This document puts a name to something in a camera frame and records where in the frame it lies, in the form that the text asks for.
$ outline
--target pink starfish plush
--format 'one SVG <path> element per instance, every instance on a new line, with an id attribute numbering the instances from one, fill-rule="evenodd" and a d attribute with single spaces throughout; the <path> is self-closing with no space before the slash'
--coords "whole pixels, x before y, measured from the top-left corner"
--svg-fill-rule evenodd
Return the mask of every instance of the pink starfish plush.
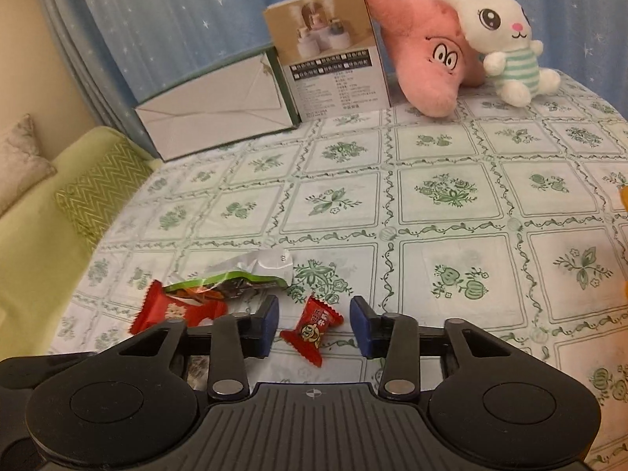
<path id="1" fill-rule="evenodd" d="M 366 0 L 408 102 L 429 117 L 456 107 L 461 84 L 479 86 L 484 66 L 443 0 Z"/>

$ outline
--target chevron pattern fabric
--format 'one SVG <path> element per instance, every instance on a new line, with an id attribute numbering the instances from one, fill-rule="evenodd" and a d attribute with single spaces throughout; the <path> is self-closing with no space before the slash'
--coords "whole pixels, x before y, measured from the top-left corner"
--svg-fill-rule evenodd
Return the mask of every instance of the chevron pattern fabric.
<path id="1" fill-rule="evenodd" d="M 139 155 L 123 141 L 115 144 L 76 182 L 58 190 L 55 201 L 93 250 L 118 212 L 151 173 Z"/>

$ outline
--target cardboard box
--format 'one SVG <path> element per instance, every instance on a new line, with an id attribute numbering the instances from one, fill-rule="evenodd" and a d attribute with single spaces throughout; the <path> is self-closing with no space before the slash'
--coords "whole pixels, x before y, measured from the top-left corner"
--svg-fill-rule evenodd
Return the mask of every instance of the cardboard box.
<path id="1" fill-rule="evenodd" d="M 286 0 L 264 17 L 303 121 L 390 107 L 365 0 Z"/>
<path id="2" fill-rule="evenodd" d="M 136 112 L 164 160 L 299 124 L 269 46 L 228 59 Z"/>

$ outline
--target red snack package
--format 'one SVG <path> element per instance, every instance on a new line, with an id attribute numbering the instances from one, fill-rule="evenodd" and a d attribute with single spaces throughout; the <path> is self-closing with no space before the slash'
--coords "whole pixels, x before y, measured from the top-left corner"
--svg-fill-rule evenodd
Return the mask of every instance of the red snack package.
<path id="1" fill-rule="evenodd" d="M 227 313 L 227 304 L 222 301 L 207 301 L 194 306 L 163 293 L 161 282 L 154 280 L 144 297 L 142 310 L 137 314 L 129 332 L 137 335 L 150 326 L 169 318 L 185 319 L 189 327 L 198 326 L 203 319 L 215 319 Z"/>
<path id="2" fill-rule="evenodd" d="M 320 339 L 328 327 L 339 326 L 344 321 L 340 313 L 328 304 L 310 296 L 305 302 L 299 324 L 293 330 L 283 330 L 279 336 L 297 349 L 299 354 L 320 368 L 323 358 L 318 351 Z"/>

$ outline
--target beige wall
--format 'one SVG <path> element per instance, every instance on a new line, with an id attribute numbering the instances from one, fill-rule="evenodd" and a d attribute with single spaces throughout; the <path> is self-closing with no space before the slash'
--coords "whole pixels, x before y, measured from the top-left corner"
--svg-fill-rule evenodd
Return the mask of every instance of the beige wall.
<path id="1" fill-rule="evenodd" d="M 39 0 L 0 0 L 0 129 L 25 113 L 49 159 L 95 125 L 52 42 Z"/>

